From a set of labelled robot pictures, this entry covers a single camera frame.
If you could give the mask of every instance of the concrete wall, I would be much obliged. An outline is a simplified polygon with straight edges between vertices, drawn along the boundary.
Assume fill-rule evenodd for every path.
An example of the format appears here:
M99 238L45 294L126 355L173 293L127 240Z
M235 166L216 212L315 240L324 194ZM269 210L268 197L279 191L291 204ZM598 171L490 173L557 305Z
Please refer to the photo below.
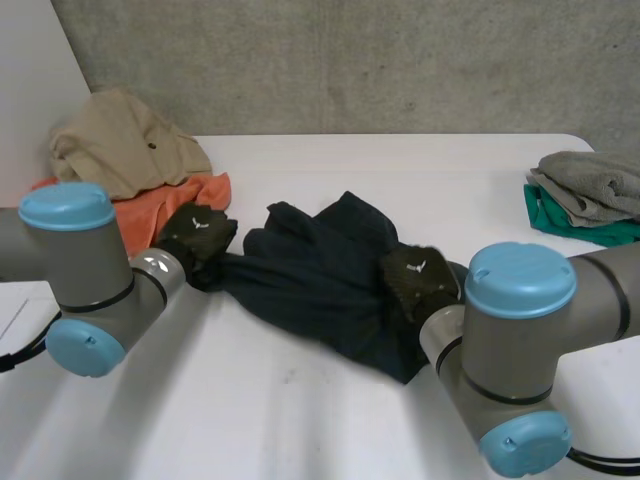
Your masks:
M564 132L640 148L638 0L53 0L92 89L194 134Z

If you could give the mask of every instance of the orange towel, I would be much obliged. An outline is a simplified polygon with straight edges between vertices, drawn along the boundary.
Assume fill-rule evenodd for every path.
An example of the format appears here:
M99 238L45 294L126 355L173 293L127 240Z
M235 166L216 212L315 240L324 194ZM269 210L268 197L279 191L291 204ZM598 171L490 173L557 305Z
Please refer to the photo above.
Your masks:
M58 180L55 177L48 178L34 185L32 190L56 183ZM114 201L127 254L133 257L148 248L173 212L183 203L192 201L198 205L208 205L214 210L226 210L231 202L228 175L193 175L176 187L164 185L131 200Z

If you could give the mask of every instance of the green cloth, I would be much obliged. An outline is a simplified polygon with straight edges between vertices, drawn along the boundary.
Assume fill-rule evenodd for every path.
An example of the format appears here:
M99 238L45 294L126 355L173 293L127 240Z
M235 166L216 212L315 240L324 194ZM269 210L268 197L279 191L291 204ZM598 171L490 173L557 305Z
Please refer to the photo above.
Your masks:
M524 199L531 227L541 232L577 238L604 247L627 245L640 239L640 225L628 221L603 227L573 227L567 212L543 188L525 185Z

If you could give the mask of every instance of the white table surface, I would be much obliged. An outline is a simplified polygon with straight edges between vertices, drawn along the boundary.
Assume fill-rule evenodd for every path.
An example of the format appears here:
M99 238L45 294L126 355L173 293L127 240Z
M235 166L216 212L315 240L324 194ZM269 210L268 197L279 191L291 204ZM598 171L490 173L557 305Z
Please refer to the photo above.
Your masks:
M231 251L266 206L315 214L350 190L408 243L468 263L495 242L566 255L594 245L529 228L525 172L567 135L201 137L229 172ZM0 287L0 352L56 311L46 284ZM636 340L561 360L552 398L593 453L640 454ZM73 376L48 355L0 375L7 480L493 479L432 368L407 386L262 323L226 294L185 288L111 375ZM540 479L609 478L565 460Z

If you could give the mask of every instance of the gray towel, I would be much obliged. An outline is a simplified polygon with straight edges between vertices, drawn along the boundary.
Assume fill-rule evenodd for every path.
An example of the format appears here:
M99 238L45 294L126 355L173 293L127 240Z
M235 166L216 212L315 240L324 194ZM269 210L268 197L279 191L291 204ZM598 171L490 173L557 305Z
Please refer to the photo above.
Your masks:
M574 227L602 227L633 215L602 205L583 195L578 195L558 185L537 168L531 169L527 178L531 185L542 187L567 212Z
M538 168L558 185L601 204L594 203L598 210L609 207L629 217L640 215L637 155L558 152L540 160Z

